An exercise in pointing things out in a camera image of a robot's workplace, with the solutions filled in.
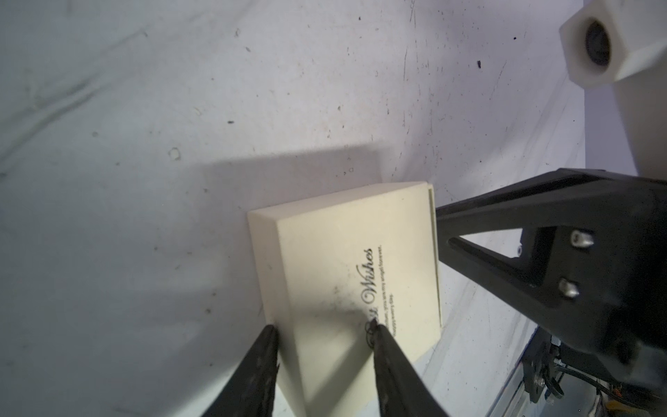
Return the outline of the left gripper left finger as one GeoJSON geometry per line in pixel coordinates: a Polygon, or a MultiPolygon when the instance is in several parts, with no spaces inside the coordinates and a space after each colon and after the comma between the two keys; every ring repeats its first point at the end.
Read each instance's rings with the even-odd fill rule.
{"type": "Polygon", "coordinates": [[[278,330],[267,325],[203,416],[272,416],[278,350],[278,330]]]}

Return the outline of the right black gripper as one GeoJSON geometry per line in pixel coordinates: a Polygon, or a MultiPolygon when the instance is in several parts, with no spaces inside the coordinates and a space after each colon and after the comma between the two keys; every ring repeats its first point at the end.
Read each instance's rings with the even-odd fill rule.
{"type": "Polygon", "coordinates": [[[665,387],[665,182],[560,169],[439,207],[435,222],[441,262],[616,380],[665,387]],[[509,229],[519,257],[466,238],[509,229]]]}

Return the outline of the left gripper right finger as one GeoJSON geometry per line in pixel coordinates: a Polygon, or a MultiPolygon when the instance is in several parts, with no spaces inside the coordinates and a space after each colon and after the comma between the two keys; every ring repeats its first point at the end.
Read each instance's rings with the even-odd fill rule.
{"type": "Polygon", "coordinates": [[[381,416],[447,416],[386,326],[369,324],[368,344],[381,416]]]}

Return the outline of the cream drawer jewelry box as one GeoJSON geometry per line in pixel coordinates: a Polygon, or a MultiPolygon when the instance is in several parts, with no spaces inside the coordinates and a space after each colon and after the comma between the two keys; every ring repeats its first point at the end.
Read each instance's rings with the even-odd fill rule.
{"type": "Polygon", "coordinates": [[[354,416],[377,397],[368,324],[410,361],[440,339],[434,189],[378,183],[248,213],[278,384],[297,416],[354,416]]]}

